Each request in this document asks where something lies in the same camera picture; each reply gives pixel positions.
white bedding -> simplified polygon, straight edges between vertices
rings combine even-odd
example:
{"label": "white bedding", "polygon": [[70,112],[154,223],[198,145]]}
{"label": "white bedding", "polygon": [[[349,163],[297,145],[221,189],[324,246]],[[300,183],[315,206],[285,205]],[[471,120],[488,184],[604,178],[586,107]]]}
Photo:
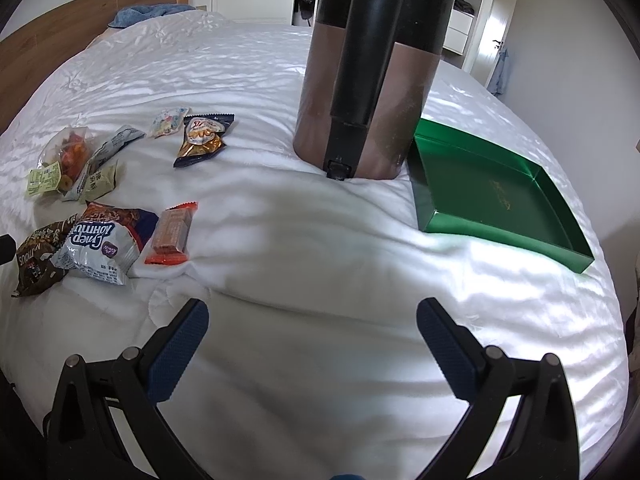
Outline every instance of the white bedding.
{"label": "white bedding", "polygon": [[[69,275],[34,298],[9,295],[0,269],[0,367],[33,420],[50,410],[64,359],[110,359],[141,346],[191,297],[209,331],[160,409],[214,477],[413,480],[466,409],[415,327],[435,296],[483,345],[540,359],[557,353],[577,410],[582,475],[616,436],[626,399],[622,320],[602,251],[566,175],[538,137],[466,73],[441,62],[423,116],[541,164],[596,257],[581,275],[539,254],[416,229],[406,172],[335,182],[291,143],[310,32],[240,25],[199,10],[141,22],[58,69],[0,137],[0,231],[20,243],[80,212],[30,200],[26,175],[64,126],[148,129],[167,106],[232,112],[228,148],[181,170],[181,136],[117,155],[103,202],[161,212],[196,200],[191,261],[145,266],[127,286]],[[487,467],[515,404],[476,470]]]}

green box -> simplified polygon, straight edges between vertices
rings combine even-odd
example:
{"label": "green box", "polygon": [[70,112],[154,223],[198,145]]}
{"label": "green box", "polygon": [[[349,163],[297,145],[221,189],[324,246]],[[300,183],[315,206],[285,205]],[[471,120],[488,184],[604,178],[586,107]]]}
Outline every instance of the green box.
{"label": "green box", "polygon": [[408,166],[418,227],[535,251],[573,272],[593,253],[539,165],[488,140],[421,119]]}

blue towel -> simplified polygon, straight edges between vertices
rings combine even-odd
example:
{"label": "blue towel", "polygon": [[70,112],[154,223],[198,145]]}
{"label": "blue towel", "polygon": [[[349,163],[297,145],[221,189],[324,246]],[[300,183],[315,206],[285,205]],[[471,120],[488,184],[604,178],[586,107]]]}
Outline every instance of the blue towel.
{"label": "blue towel", "polygon": [[111,28],[127,28],[137,22],[155,18],[156,16],[164,16],[166,14],[175,14],[176,12],[184,12],[185,10],[194,10],[195,7],[185,4],[158,4],[158,5],[135,5],[120,9],[116,13],[116,17],[109,24]]}
{"label": "blue towel", "polygon": [[498,63],[495,65],[494,74],[486,89],[498,97],[507,91],[507,82],[511,73],[511,62],[509,61],[509,51],[505,49],[498,56]]}

dark snack wrapper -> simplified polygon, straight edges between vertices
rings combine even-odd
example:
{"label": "dark snack wrapper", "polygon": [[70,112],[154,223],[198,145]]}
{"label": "dark snack wrapper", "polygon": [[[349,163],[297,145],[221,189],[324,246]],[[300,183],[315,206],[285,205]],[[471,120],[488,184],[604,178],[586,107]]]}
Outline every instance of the dark snack wrapper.
{"label": "dark snack wrapper", "polygon": [[12,294],[14,298],[40,294],[65,277],[68,270],[53,266],[50,258],[62,247],[76,217],[73,215],[67,220],[36,229],[18,248],[15,253],[18,260],[18,286]]}
{"label": "dark snack wrapper", "polygon": [[226,144],[222,136],[234,122],[233,114],[202,114],[184,118],[184,140],[174,168],[183,168],[207,160]]}

blue rubber pad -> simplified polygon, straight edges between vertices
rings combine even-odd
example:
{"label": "blue rubber pad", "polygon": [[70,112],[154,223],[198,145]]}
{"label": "blue rubber pad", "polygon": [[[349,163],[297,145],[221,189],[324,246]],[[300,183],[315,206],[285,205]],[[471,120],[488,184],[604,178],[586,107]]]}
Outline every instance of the blue rubber pad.
{"label": "blue rubber pad", "polygon": [[473,402],[478,392],[476,368],[451,331],[458,327],[452,320],[452,327],[447,326],[441,315],[431,306],[430,300],[422,300],[418,304],[416,320],[418,330],[436,359],[453,394],[459,399]]}
{"label": "blue rubber pad", "polygon": [[208,327],[207,305],[199,301],[149,367],[146,396],[152,403],[171,397]]}

